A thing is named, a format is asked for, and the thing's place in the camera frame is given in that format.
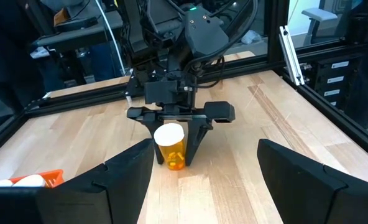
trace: white label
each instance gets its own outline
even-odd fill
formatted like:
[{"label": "white label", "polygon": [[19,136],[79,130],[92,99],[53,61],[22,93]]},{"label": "white label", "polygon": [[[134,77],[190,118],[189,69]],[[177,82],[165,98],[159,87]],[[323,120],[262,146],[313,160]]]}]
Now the white label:
[{"label": "white label", "polygon": [[344,80],[344,77],[330,78],[330,79],[328,79],[328,83],[341,82],[343,80]]},{"label": "white label", "polygon": [[350,62],[339,62],[339,63],[334,63],[332,64],[332,68],[341,68],[341,67],[346,67],[350,64]]},{"label": "white label", "polygon": [[340,90],[332,90],[332,91],[326,91],[323,95],[324,96],[331,96],[331,95],[335,95],[335,94],[339,94]]}]

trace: wooden tabletop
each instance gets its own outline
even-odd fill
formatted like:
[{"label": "wooden tabletop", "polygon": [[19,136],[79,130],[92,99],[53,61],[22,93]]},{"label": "wooden tabletop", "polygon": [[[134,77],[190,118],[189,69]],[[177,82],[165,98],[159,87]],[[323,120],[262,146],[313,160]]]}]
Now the wooden tabletop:
[{"label": "wooden tabletop", "polygon": [[[213,124],[190,167],[154,161],[139,223],[281,223],[257,161],[260,138],[368,181],[368,154],[274,72],[223,80],[196,99],[230,102],[236,120]],[[30,119],[0,148],[0,179],[63,169],[69,180],[149,138],[126,110],[117,101]]]}]

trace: orange basket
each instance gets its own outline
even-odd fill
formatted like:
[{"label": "orange basket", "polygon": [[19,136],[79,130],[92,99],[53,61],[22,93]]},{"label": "orange basket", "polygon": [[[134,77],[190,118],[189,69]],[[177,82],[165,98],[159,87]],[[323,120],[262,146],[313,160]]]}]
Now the orange basket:
[{"label": "orange basket", "polygon": [[[48,172],[39,173],[38,175],[41,175],[43,179],[46,180],[46,187],[54,188],[62,183],[64,183],[64,179],[62,178],[63,170],[52,170]],[[16,177],[13,179],[10,179],[10,181],[15,184],[24,177]]]}]

